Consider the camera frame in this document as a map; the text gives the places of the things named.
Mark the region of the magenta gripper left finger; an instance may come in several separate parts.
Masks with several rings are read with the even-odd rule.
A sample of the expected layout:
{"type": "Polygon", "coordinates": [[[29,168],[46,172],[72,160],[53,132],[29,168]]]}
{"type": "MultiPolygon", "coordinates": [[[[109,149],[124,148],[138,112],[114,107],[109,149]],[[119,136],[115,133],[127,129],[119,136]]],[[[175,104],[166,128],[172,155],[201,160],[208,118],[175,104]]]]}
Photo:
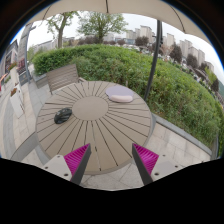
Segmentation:
{"type": "Polygon", "coordinates": [[[42,167],[42,169],[79,185],[84,175],[90,155],[91,145],[86,144],[65,156],[54,156],[42,167]]]}

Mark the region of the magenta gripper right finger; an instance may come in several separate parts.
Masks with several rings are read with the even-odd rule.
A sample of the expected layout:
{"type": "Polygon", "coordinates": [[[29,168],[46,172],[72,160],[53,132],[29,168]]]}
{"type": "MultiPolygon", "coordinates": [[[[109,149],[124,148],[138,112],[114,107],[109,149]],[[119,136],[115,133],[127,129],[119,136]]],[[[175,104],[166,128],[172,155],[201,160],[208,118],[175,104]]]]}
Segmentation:
{"type": "Polygon", "coordinates": [[[182,169],[181,165],[167,155],[158,155],[137,144],[132,144],[132,154],[144,185],[182,169]]]}

